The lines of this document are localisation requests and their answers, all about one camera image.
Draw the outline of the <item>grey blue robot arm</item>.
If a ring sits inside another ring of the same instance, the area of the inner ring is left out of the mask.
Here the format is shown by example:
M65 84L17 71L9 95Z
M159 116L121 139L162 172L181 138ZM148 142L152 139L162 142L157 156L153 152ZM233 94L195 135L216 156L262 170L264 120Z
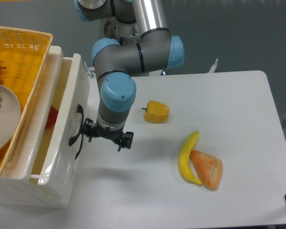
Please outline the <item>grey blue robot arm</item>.
M77 0L75 7L83 21L114 18L122 25L134 25L138 41L123 44L121 38L106 37L92 47L100 102L95 121L83 117L78 133L69 139L102 137L119 148L131 148L133 132L124 132L135 101L133 77L167 70L184 62L184 45L167 26L161 0Z

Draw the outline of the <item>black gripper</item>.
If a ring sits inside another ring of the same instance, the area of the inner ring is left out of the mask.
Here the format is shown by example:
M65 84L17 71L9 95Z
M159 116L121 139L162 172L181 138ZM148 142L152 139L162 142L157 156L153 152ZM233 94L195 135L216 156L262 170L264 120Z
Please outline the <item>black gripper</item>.
M76 160L81 153L83 138L86 136L88 137L89 142L91 142L93 138L93 132L95 138L101 137L113 141L118 146L117 150L118 152L120 152L122 148L131 149L132 147L133 136L134 136L133 132L124 133L123 128L114 129L111 128L110 126L104 127L98 122L96 122L95 125L93 120L91 120L90 118L86 118L80 127L81 142L79 150L76 153L74 160Z

